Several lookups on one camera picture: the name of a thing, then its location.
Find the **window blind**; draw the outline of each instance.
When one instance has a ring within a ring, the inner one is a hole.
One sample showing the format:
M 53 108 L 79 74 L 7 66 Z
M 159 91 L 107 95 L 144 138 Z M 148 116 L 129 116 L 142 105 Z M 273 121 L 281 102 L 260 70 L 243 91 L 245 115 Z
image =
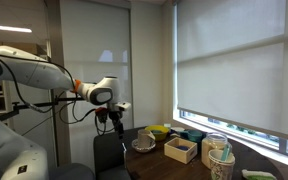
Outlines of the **window blind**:
M 288 139 L 288 1 L 177 5 L 178 108 Z

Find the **bowl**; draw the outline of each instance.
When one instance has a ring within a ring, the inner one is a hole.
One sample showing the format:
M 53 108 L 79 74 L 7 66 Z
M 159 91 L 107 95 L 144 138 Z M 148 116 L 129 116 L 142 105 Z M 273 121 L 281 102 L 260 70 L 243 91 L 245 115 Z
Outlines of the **bowl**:
M 162 125 L 150 125 L 147 126 L 145 130 L 149 130 L 154 134 L 155 141 L 163 141 L 169 131 L 167 127 L 164 127 Z
M 132 141 L 132 147 L 137 151 L 137 152 L 140 152 L 140 153 L 147 153 L 147 152 L 150 152 L 152 149 L 154 149 L 156 143 L 155 141 L 152 139 L 151 141 L 151 146 L 150 147 L 147 147 L 147 148 L 139 148 L 138 147 L 138 140 L 137 139 L 134 139 Z

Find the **mug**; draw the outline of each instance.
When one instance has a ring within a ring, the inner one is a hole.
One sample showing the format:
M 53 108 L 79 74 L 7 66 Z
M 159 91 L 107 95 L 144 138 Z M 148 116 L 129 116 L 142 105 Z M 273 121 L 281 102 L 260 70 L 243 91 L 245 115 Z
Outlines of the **mug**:
M 154 134 L 145 129 L 140 129 L 137 131 L 137 141 L 139 148 L 149 148 L 152 145 L 152 142 L 155 140 Z
M 192 141 L 192 142 L 201 142 L 202 136 L 203 136 L 201 131 L 194 130 L 194 129 L 181 131 L 179 132 L 179 134 L 181 138 L 188 139 L 189 141 Z

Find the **paper cup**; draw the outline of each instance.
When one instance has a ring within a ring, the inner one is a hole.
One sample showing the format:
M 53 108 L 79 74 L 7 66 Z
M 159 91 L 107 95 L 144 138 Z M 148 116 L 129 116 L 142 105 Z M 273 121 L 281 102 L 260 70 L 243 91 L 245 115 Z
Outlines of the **paper cup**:
M 229 154 L 227 161 L 221 161 L 223 150 L 213 149 L 209 151 L 212 180 L 231 180 L 235 157 Z

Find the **window sill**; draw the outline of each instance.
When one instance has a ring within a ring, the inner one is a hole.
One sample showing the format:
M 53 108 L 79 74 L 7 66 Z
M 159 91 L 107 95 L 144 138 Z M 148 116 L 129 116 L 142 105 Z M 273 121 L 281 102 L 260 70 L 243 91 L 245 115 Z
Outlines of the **window sill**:
M 186 119 L 183 119 L 183 118 L 180 118 L 180 117 L 174 117 L 174 120 L 175 121 L 178 121 L 180 123 L 183 123 L 185 125 L 188 125 L 188 126 L 191 126 L 193 128 L 196 128 L 196 129 L 199 129 L 201 131 L 204 131 L 204 132 L 214 132 L 214 131 L 218 131 L 216 129 L 212 129 L 212 128 L 209 128 L 209 127 L 206 127 L 202 124 L 198 124 L 198 123 L 195 123 L 195 122 L 191 122 L 191 121 L 188 121 Z M 277 153 L 275 151 L 272 151 L 272 150 L 269 150 L 267 148 L 264 148 L 264 147 L 261 147 L 259 145 L 256 145 L 256 144 L 253 144 L 253 143 L 250 143 L 250 142 L 247 142 L 247 141 L 244 141 L 240 138 L 238 138 L 239 135 L 236 135 L 237 137 L 235 136 L 231 136 L 231 135 L 227 135 L 228 138 L 230 139 L 233 139 L 239 143 L 242 143 L 252 149 L 254 149 L 255 151 L 257 151 L 258 153 L 262 154 L 263 156 L 266 156 L 268 158 L 271 158 L 273 160 L 276 160 L 280 163 L 283 163 L 283 164 L 286 164 L 288 165 L 288 156 L 284 155 L 284 154 L 281 154 L 281 153 Z

